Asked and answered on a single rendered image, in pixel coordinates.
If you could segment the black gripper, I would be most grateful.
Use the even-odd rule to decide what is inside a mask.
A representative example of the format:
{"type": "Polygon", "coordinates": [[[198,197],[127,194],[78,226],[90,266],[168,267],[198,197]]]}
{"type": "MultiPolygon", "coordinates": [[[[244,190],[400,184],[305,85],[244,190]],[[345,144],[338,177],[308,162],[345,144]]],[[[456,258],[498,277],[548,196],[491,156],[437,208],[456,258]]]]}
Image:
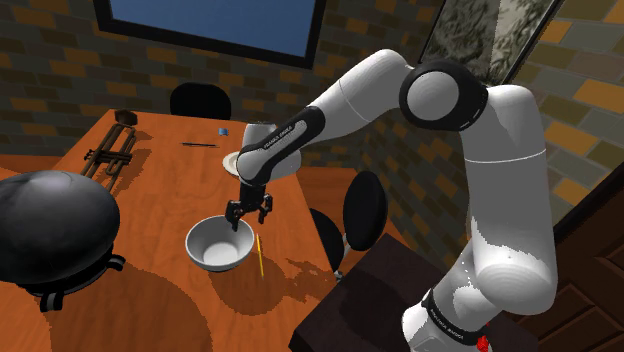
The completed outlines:
{"type": "Polygon", "coordinates": [[[258,222],[263,224],[265,217],[272,211],[273,197],[265,193],[266,186],[240,184],[240,201],[230,200],[225,210],[225,218],[234,232],[238,231],[240,218],[245,213],[259,211],[258,222]]]}

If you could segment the yellow pencil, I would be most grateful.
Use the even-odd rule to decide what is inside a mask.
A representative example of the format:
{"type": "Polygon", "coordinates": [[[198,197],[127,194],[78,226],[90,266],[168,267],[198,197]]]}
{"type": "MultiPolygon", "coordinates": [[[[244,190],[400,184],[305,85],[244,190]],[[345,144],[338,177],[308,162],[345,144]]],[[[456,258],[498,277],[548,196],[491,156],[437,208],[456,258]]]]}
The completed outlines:
{"type": "Polygon", "coordinates": [[[259,234],[257,233],[255,234],[255,241],[256,241],[258,258],[259,258],[259,268],[260,268],[261,278],[262,280],[264,280],[265,273],[264,273],[262,249],[261,249],[260,237],[259,237],[259,234]]]}

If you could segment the white bowl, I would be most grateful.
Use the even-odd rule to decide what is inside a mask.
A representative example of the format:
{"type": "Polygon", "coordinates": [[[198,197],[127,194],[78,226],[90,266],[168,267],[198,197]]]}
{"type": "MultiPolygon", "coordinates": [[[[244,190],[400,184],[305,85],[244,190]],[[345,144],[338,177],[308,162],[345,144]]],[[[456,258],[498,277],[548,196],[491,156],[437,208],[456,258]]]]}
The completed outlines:
{"type": "Polygon", "coordinates": [[[185,248],[189,258],[211,272],[223,272],[241,264],[252,252],[255,234],[244,220],[236,231],[223,215],[196,223],[188,232],[185,248]]]}

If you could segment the white plate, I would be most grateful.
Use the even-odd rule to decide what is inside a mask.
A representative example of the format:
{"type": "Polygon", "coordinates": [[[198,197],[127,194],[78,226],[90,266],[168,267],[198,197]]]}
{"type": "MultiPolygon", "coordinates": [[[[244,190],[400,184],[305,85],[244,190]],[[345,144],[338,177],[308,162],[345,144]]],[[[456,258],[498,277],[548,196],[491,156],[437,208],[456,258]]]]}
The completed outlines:
{"type": "Polygon", "coordinates": [[[232,152],[228,155],[226,155],[223,160],[222,160],[222,165],[224,167],[224,169],[230,173],[233,176],[238,177],[238,171],[237,171],[237,158],[238,158],[239,152],[232,152]]]}

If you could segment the orange wooden table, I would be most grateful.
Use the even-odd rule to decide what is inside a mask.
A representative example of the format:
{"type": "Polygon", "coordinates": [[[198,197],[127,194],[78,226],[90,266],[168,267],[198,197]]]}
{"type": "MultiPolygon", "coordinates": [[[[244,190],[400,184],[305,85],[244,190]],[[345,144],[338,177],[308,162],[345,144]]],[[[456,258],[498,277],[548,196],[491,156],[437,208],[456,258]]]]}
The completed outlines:
{"type": "Polygon", "coordinates": [[[272,212],[257,247],[238,267],[207,272],[185,238],[239,193],[223,158],[244,124],[163,114],[138,117],[132,162],[114,194],[121,225],[114,250],[126,260],[68,295],[59,311],[0,283],[0,352],[290,352],[296,327],[334,286],[334,276],[295,176],[269,184],[272,212]],[[227,128],[228,136],[220,136],[227,128]],[[181,142],[216,144],[189,147],[181,142]]]}

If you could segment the black round-backed chair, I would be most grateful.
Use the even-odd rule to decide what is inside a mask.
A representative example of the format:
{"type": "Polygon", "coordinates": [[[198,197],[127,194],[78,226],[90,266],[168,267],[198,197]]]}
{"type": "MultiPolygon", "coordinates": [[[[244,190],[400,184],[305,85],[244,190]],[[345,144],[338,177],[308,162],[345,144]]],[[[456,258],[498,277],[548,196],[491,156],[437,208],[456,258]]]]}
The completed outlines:
{"type": "Polygon", "coordinates": [[[230,120],[232,113],[228,94],[213,84],[186,82],[170,95],[172,115],[230,120]]]}

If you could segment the dark robot stand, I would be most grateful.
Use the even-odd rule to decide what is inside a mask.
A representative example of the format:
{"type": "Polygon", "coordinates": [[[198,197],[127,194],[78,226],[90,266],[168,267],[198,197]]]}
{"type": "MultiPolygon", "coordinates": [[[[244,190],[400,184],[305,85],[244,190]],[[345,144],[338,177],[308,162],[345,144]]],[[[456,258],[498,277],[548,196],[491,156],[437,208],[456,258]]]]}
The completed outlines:
{"type": "Polygon", "coordinates": [[[385,234],[294,330],[292,352],[410,352],[403,312],[443,277],[385,234]]]}

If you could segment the brass trumpet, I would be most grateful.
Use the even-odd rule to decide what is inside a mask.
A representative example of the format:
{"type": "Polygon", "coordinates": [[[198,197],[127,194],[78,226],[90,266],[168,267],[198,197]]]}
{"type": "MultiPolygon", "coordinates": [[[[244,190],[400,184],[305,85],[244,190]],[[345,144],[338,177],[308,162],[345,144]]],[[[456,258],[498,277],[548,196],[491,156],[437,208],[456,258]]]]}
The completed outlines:
{"type": "Polygon", "coordinates": [[[105,174],[111,177],[106,186],[108,191],[112,190],[122,168],[132,160],[131,151],[136,142],[135,126],[138,123],[137,114],[130,110],[115,110],[114,116],[116,123],[109,129],[99,146],[85,154],[86,165],[80,172],[81,175],[92,178],[101,164],[107,164],[105,174]],[[123,131],[127,131],[126,139],[119,150],[112,150],[123,131]]]}

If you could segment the black-framed blue window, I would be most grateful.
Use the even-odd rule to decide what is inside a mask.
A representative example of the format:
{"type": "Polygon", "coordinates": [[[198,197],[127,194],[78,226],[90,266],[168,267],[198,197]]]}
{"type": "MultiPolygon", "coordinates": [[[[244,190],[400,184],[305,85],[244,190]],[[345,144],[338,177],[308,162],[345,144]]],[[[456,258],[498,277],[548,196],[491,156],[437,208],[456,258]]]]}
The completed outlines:
{"type": "Polygon", "coordinates": [[[310,69],[327,0],[93,0],[98,27],[310,69]]]}

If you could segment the black domed kettle grill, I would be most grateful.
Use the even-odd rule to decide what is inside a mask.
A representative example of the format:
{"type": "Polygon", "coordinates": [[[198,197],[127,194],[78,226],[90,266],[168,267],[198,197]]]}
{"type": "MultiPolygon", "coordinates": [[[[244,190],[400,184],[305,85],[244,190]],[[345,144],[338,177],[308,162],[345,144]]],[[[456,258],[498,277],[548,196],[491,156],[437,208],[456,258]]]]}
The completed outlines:
{"type": "Polygon", "coordinates": [[[116,200],[88,177],[44,170],[1,180],[0,281],[58,311],[65,296],[123,269],[113,253],[119,227],[116,200]]]}

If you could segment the dark brown wooden door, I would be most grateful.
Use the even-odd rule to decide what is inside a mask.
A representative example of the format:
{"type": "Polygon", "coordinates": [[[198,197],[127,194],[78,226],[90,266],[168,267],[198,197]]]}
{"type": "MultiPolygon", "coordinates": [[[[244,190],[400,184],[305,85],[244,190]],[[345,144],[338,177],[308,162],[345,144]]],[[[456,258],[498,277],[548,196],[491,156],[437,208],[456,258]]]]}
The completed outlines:
{"type": "Polygon", "coordinates": [[[624,162],[554,227],[559,284],[547,312],[514,318],[506,352],[624,352],[624,162]]]}

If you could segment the framed grey wall picture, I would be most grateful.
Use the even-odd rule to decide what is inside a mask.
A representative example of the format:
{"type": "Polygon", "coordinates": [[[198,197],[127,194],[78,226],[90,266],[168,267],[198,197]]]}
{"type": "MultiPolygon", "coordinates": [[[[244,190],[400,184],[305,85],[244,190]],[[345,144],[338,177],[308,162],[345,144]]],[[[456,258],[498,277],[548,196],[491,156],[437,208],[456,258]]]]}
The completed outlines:
{"type": "Polygon", "coordinates": [[[487,86],[509,83],[562,0],[444,0],[419,61],[459,63],[487,86]]]}

